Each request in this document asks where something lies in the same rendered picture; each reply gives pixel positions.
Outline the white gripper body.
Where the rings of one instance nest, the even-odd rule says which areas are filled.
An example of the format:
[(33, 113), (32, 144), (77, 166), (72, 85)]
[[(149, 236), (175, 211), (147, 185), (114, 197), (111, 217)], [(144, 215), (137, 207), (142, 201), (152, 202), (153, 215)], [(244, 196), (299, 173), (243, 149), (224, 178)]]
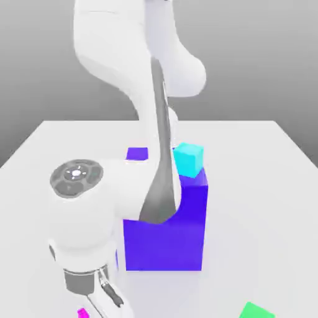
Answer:
[(93, 294), (86, 296), (91, 318), (135, 318), (134, 311), (128, 300), (120, 295), (123, 304), (119, 307), (101, 289), (97, 289)]

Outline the small green cube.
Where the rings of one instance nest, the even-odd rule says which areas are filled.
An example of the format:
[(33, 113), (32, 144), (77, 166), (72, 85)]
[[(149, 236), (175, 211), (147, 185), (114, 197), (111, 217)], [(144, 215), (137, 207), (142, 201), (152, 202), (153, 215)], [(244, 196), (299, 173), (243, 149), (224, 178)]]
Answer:
[(247, 302), (239, 318), (276, 318), (276, 316), (252, 302)]

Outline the small cyan cube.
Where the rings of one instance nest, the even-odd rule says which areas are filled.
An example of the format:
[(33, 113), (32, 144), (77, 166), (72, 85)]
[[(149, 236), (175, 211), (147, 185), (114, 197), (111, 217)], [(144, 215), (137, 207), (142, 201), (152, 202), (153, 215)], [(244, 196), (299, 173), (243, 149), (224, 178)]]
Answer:
[(181, 143), (173, 149), (178, 174), (195, 178), (203, 168), (204, 147)]

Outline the large blue box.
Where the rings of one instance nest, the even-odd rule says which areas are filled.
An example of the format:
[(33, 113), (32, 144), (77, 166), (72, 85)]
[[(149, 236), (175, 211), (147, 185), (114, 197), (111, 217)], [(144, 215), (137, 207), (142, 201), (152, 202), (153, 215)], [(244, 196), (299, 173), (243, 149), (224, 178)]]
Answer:
[(123, 221), (126, 270), (201, 270), (209, 189), (204, 167), (195, 178), (179, 180), (181, 203), (166, 222)]

